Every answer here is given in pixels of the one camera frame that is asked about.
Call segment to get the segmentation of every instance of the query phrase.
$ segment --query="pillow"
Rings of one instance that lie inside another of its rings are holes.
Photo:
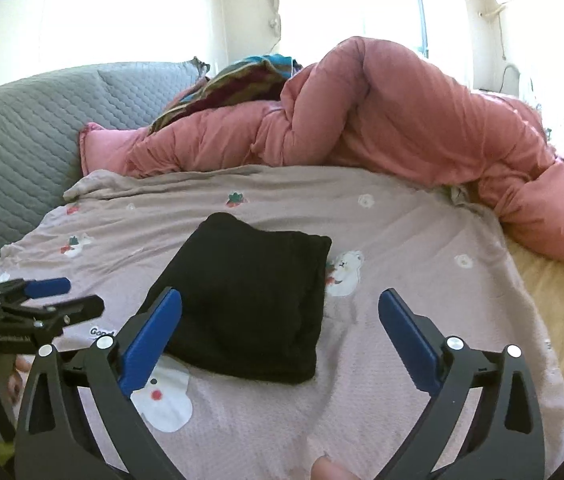
[[[148,131],[148,126],[137,130],[105,130],[96,123],[86,124],[78,134],[82,174],[87,176],[95,170],[124,174],[128,152]]]

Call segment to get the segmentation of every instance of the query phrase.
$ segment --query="colorful blanket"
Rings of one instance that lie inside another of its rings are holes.
[[[149,135],[182,117],[246,101],[279,100],[284,83],[302,69],[292,57],[251,56],[230,64],[213,79],[203,77],[179,94],[153,121]]]

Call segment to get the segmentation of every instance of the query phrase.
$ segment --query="pink duvet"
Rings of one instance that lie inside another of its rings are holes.
[[[564,260],[564,160],[539,116],[471,92],[390,41],[350,38],[284,86],[281,101],[198,112],[135,144],[124,172],[329,164],[425,186],[470,184],[508,233]]]

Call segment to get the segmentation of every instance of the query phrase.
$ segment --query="blue gripper pad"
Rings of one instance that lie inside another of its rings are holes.
[[[66,294],[69,290],[71,290],[71,282],[67,278],[54,278],[27,282],[24,294],[29,298],[48,298]]]
[[[121,357],[118,385],[126,397],[143,388],[182,317],[182,298],[172,288]]]
[[[432,326],[433,323],[427,317],[415,316],[392,288],[380,295],[377,307],[380,322],[395,346],[415,387],[431,396],[437,395],[442,387],[438,377],[439,354],[427,341],[415,320],[417,318],[426,320]]]

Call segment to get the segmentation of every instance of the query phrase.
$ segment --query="cartoon bear print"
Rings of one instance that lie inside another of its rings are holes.
[[[363,256],[360,251],[341,254],[337,261],[327,268],[326,293],[336,298],[353,293],[360,282],[362,262]]]
[[[146,385],[131,394],[131,402],[156,430],[174,433],[193,414],[193,404],[187,397],[188,377],[188,370],[182,364],[162,355]]]

